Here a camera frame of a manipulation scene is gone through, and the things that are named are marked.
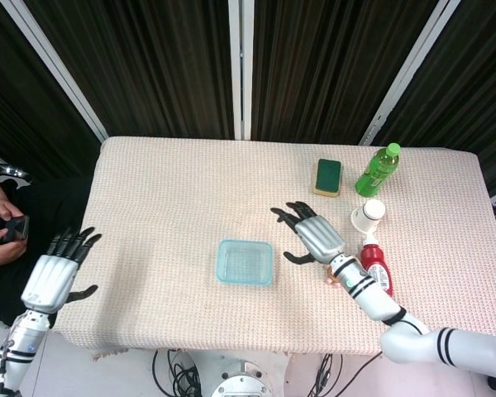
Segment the person's left bare hand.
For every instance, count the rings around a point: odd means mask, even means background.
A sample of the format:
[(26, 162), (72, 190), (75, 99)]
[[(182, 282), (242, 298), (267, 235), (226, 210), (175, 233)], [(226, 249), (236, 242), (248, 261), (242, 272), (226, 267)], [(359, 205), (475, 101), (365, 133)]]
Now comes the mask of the person's left bare hand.
[(10, 221), (13, 218), (20, 218), (23, 216), (23, 212), (8, 199), (0, 198), (0, 218), (2, 220)]

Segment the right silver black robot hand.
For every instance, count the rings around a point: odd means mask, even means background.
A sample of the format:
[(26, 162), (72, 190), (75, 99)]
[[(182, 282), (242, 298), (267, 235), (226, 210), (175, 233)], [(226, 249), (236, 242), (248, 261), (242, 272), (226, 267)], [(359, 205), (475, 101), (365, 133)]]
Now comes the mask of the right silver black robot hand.
[(329, 265), (338, 255), (344, 252), (345, 243), (334, 227), (322, 216), (318, 215), (304, 202), (288, 202), (295, 215), (281, 208), (271, 208), (278, 216), (277, 222), (284, 222), (298, 236), (308, 249), (308, 254), (295, 256), (285, 251), (284, 257), (295, 265), (304, 265), (315, 261)]

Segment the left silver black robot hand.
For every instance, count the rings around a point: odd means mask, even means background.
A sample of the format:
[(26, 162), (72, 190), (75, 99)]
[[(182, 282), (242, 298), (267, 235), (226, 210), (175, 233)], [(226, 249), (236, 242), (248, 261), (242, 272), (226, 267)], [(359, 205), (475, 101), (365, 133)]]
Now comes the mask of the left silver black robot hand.
[(75, 292), (72, 287), (81, 265), (101, 237), (93, 227), (83, 231), (68, 228), (54, 236), (45, 254), (36, 262), (21, 294), (26, 309), (50, 315), (65, 304), (92, 296), (98, 290), (97, 285)]

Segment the black smartphone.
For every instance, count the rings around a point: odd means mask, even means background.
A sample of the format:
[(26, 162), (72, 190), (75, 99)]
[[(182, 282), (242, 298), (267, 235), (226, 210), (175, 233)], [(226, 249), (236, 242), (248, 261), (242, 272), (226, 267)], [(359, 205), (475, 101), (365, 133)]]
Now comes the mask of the black smartphone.
[(30, 217), (27, 215), (6, 221), (4, 228), (7, 233), (0, 239), (1, 244), (23, 241), (28, 238)]

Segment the white silver robot base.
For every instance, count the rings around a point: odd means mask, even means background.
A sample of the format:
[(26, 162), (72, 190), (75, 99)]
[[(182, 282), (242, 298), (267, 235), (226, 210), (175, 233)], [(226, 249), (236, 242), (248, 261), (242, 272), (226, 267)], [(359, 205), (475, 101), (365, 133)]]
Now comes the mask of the white silver robot base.
[(191, 350), (202, 397), (284, 397), (290, 356), (282, 352)]

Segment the chrome chair part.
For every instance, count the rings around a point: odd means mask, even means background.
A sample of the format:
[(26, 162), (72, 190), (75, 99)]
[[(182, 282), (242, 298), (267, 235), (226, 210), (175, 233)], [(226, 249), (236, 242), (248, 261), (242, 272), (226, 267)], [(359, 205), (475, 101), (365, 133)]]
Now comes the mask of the chrome chair part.
[(34, 178), (29, 173), (25, 172), (19, 167), (9, 164), (0, 164), (0, 176), (21, 179), (28, 184), (34, 182)]

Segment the white paper cup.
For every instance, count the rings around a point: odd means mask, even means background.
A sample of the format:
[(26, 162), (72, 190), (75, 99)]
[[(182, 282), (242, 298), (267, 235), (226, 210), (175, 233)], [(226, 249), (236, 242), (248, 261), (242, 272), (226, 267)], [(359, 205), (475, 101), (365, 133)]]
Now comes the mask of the white paper cup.
[(371, 198), (351, 213), (351, 223), (361, 233), (375, 233), (385, 214), (385, 204), (376, 198)]

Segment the red ketchup squeeze bottle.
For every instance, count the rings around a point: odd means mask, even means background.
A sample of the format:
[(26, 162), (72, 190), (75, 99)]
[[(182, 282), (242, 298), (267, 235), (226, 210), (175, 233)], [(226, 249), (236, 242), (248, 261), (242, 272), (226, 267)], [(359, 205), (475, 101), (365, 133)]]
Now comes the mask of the red ketchup squeeze bottle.
[(363, 239), (360, 251), (360, 261), (365, 271), (378, 282), (382, 289), (393, 296), (393, 281), (387, 266), (384, 252), (373, 233), (368, 233)]

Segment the green yellow scrub sponge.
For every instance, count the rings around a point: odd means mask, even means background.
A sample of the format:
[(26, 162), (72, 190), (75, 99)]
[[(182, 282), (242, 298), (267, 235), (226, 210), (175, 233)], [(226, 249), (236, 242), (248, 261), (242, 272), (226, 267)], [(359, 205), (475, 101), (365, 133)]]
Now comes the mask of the green yellow scrub sponge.
[(336, 197), (341, 188), (342, 164), (337, 160), (319, 159), (313, 192), (326, 197)]

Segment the green drink bottle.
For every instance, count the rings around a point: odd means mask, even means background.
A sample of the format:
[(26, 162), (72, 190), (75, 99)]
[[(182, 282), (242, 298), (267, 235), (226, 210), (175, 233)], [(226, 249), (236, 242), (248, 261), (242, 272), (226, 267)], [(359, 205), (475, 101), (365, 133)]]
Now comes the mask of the green drink bottle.
[(400, 152), (401, 147), (395, 142), (378, 149), (356, 181), (356, 193), (366, 198), (374, 197), (388, 177), (398, 168)]

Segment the black pleated curtain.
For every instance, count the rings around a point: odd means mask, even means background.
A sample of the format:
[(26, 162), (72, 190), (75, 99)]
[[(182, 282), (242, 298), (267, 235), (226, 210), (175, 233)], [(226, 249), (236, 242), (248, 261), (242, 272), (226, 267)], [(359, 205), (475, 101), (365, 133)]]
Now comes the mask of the black pleated curtain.
[(109, 136), (234, 137), (228, 0), (25, 0)]
[(99, 149), (0, 3), (0, 157), (42, 181), (91, 175)]
[(356, 145), (437, 0), (255, 0), (251, 138)]
[(496, 194), (496, 0), (461, 0), (373, 140), (477, 155)]

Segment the pink waffle tablecloth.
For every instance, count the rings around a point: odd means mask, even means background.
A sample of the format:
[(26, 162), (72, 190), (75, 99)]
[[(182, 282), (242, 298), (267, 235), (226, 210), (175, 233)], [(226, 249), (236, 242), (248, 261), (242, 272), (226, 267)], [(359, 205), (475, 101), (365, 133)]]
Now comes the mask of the pink waffle tablecloth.
[[(319, 264), (295, 265), (305, 246), (271, 208), (302, 201), (341, 235), (362, 236), (354, 185), (374, 149), (113, 137), (102, 145), (85, 227), (102, 238), (55, 330), (98, 354), (125, 348), (375, 354), (385, 327)], [(338, 196), (315, 194), (319, 159), (342, 164)], [(403, 149), (378, 194), (377, 238), (394, 298), (430, 329), (496, 336), (496, 222), (476, 155)]]

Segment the white frame post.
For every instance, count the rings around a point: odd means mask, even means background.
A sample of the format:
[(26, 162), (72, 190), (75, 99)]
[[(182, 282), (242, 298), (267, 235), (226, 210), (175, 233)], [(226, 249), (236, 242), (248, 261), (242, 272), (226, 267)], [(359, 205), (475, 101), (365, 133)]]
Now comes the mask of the white frame post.
[(360, 146), (370, 146), (378, 136), (389, 115), (398, 105), (415, 74), (422, 66), (422, 63), (427, 58), (432, 47), (436, 44), (436, 41), (461, 3), (462, 0), (437, 0), (431, 15), (394, 77), (393, 82), (390, 84), (387, 93), (384, 95), (364, 134), (360, 138)]
[(0, 0), (0, 4), (49, 70), (55, 82), (63, 90), (91, 132), (100, 142), (108, 139), (106, 127), (24, 0)]
[(255, 0), (228, 0), (234, 137), (250, 141), (252, 131)]

